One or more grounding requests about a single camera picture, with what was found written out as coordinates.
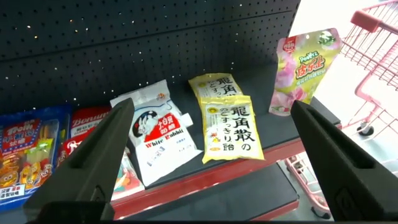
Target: cart wheel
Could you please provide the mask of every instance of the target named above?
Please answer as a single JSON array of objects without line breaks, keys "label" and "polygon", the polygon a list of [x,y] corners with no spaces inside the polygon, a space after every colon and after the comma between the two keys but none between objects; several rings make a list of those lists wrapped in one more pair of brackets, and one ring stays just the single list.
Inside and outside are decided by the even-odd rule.
[{"label": "cart wheel", "polygon": [[374,128],[372,126],[370,126],[369,130],[366,133],[364,133],[363,131],[360,131],[359,135],[360,136],[371,136],[373,133],[374,133]]},{"label": "cart wheel", "polygon": [[314,207],[311,207],[311,211],[319,218],[330,219],[330,214],[329,213],[319,212]]}]

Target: shopping cart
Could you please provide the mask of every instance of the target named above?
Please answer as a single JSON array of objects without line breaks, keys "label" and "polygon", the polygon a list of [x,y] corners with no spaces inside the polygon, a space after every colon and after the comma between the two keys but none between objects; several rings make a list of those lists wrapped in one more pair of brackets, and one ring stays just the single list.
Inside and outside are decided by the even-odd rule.
[{"label": "shopping cart", "polygon": [[[363,10],[356,11],[351,19],[353,28],[343,38],[341,54],[363,67],[368,74],[355,89],[355,95],[364,99],[363,105],[346,126],[360,124],[356,133],[364,136],[364,141],[374,139],[382,131],[390,129],[398,134],[398,119],[394,113],[371,94],[364,86],[375,80],[383,82],[385,88],[398,91],[398,0],[386,1]],[[378,130],[372,126],[381,122]],[[389,167],[397,163],[398,158],[381,161]],[[317,178],[305,152],[285,160],[288,171],[298,180],[312,204],[312,212],[321,218],[330,218],[330,210],[322,194]],[[398,170],[390,169],[395,175]]]}]

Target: yellow candy bag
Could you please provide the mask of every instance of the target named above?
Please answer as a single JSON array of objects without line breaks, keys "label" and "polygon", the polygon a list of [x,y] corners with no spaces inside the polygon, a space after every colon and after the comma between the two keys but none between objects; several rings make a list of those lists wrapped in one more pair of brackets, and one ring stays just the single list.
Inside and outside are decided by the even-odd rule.
[{"label": "yellow candy bag", "polygon": [[264,159],[250,96],[201,98],[205,164],[211,159]]},{"label": "yellow candy bag", "polygon": [[295,100],[310,104],[341,46],[334,28],[280,39],[278,71],[269,112],[288,116]]},{"label": "yellow candy bag", "polygon": [[202,97],[243,95],[232,75],[228,73],[208,73],[192,78],[188,82],[198,101]]}]

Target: snack package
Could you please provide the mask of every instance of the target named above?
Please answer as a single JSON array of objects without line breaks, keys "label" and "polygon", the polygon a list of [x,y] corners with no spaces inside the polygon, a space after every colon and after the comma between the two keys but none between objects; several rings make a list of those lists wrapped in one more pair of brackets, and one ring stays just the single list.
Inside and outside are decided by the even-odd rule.
[{"label": "snack package", "polygon": [[75,137],[84,134],[92,127],[96,127],[100,121],[111,111],[110,106],[83,108],[73,113],[70,136]]},{"label": "snack package", "polygon": [[202,98],[205,164],[211,159],[264,159],[250,96]]},{"label": "snack package", "polygon": [[54,172],[67,110],[0,116],[0,211],[20,207]]},{"label": "snack package", "polygon": [[269,112],[288,116],[294,100],[310,104],[341,46],[334,28],[280,39],[278,71]]},{"label": "snack package", "polygon": [[132,98],[135,106],[129,137],[136,148],[142,182],[148,186],[193,159],[200,150],[170,99],[165,80],[111,100]]},{"label": "snack package", "polygon": [[228,73],[208,73],[192,78],[188,82],[199,103],[202,97],[243,95],[232,75]]},{"label": "snack package", "polygon": [[[110,107],[99,107],[85,108],[75,112],[73,115],[73,122],[75,123],[75,133],[79,134],[64,142],[61,153],[58,156],[58,166],[74,152],[85,138],[88,137],[109,111]],[[123,153],[118,178],[116,179],[114,192],[112,194],[112,200],[117,200],[145,189],[141,181],[137,178],[136,171],[126,151],[127,148],[125,148]]]},{"label": "snack package", "polygon": [[118,172],[118,178],[114,185],[112,200],[121,199],[128,195],[135,194],[144,190],[144,186],[137,178],[136,171],[134,170],[126,150],[124,150],[122,163]]},{"label": "snack package", "polygon": [[[80,136],[79,140],[82,141],[84,138],[87,137],[87,131],[90,128],[96,127],[110,111],[110,106],[83,108],[77,110],[72,116],[72,126],[70,130],[68,128],[67,131],[70,136],[68,136],[67,139],[69,139],[70,137],[74,138]],[[57,167],[76,147],[76,141],[62,141],[62,145],[57,154]]]}]

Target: white rabbit logo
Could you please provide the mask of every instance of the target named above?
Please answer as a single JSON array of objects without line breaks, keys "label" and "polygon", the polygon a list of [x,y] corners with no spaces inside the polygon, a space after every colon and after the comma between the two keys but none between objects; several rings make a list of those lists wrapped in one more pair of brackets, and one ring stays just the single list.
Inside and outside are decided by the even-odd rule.
[{"label": "white rabbit logo", "polygon": [[155,111],[147,111],[143,113],[132,127],[132,132],[135,137],[142,135],[149,135],[158,123],[157,113]]}]

